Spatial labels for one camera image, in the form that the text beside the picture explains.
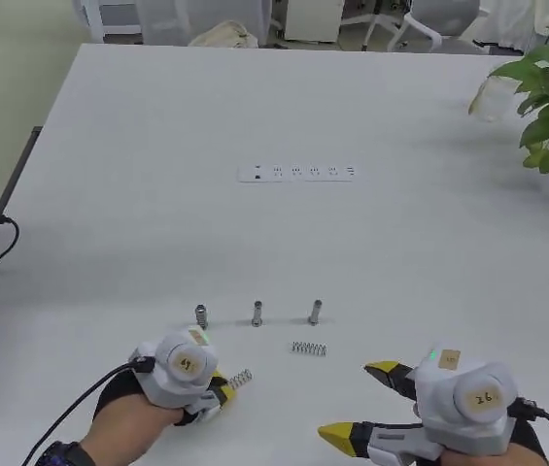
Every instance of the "white device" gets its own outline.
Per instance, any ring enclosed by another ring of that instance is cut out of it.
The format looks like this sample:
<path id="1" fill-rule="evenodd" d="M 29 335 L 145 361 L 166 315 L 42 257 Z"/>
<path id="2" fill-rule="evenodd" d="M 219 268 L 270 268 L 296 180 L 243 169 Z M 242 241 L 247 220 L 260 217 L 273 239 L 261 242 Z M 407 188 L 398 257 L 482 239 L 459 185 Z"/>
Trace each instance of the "white device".
<path id="1" fill-rule="evenodd" d="M 142 343 L 129 359 L 140 356 L 154 356 L 155 366 L 149 374 L 136 373 L 136 378 L 149 401 L 166 409 L 199 400 L 218 366 L 216 353 L 198 326 L 167 335 L 161 342 Z"/>
<path id="2" fill-rule="evenodd" d="M 414 370 L 417 408 L 427 439 L 466 454 L 506 452 L 518 396 L 509 369 L 439 345 Z"/>

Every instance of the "power strip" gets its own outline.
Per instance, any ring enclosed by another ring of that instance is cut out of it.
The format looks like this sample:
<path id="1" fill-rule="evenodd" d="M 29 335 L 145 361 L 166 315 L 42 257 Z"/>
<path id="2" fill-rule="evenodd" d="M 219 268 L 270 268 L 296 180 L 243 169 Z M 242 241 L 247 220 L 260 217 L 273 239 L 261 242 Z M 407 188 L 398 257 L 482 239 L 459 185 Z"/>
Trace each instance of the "power strip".
<path id="1" fill-rule="evenodd" d="M 352 182 L 357 177 L 358 169 L 350 164 L 258 164 L 237 170 L 237 181 L 240 183 Z"/>

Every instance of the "wristwatch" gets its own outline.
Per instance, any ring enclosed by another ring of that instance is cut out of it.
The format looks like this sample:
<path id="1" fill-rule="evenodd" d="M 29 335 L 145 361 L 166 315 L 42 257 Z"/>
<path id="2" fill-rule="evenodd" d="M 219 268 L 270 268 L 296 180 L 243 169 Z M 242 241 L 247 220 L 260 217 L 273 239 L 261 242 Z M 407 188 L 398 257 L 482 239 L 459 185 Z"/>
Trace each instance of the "wristwatch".
<path id="1" fill-rule="evenodd" d="M 96 466 L 78 442 L 54 442 L 39 457 L 35 466 Z"/>

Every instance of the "numbered label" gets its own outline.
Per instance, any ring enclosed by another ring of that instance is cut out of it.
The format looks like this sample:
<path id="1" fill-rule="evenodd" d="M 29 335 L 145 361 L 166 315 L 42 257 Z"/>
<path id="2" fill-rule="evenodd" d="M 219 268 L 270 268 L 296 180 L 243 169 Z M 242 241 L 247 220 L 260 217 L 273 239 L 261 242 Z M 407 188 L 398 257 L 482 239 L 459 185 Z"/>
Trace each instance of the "numbered label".
<path id="1" fill-rule="evenodd" d="M 495 386 L 488 386 L 481 390 L 470 391 L 466 395 L 466 404 L 473 413 L 483 413 L 502 407 L 503 401 L 500 391 Z"/>
<path id="2" fill-rule="evenodd" d="M 198 372 L 199 368 L 199 364 L 197 361 L 194 361 L 194 359 L 183 353 L 179 354 L 175 358 L 173 365 L 180 371 L 185 372 L 186 374 L 194 374 Z"/>
<path id="3" fill-rule="evenodd" d="M 456 349 L 444 349 L 440 353 L 438 367 L 448 371 L 457 371 L 458 364 L 460 364 L 460 354 L 461 352 Z"/>

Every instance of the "small coil spring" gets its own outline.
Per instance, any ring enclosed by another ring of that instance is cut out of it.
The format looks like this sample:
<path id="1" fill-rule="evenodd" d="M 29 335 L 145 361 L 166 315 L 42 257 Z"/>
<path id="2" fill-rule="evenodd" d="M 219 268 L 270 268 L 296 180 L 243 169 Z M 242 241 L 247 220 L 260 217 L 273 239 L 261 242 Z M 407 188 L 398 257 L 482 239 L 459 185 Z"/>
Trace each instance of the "small coil spring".
<path id="1" fill-rule="evenodd" d="M 307 343 L 307 342 L 293 342 L 292 352 L 299 352 L 302 354 L 312 354 L 314 356 L 326 356 L 326 345 L 319 343 Z"/>
<path id="2" fill-rule="evenodd" d="M 196 314 L 196 323 L 198 326 L 203 330 L 207 330 L 207 308 L 202 304 L 199 304 L 196 306 L 194 313 Z"/>
<path id="3" fill-rule="evenodd" d="M 248 369 L 244 369 L 242 372 L 228 380 L 228 384 L 231 388 L 236 390 L 242 385 L 250 382 L 253 379 L 253 373 Z"/>

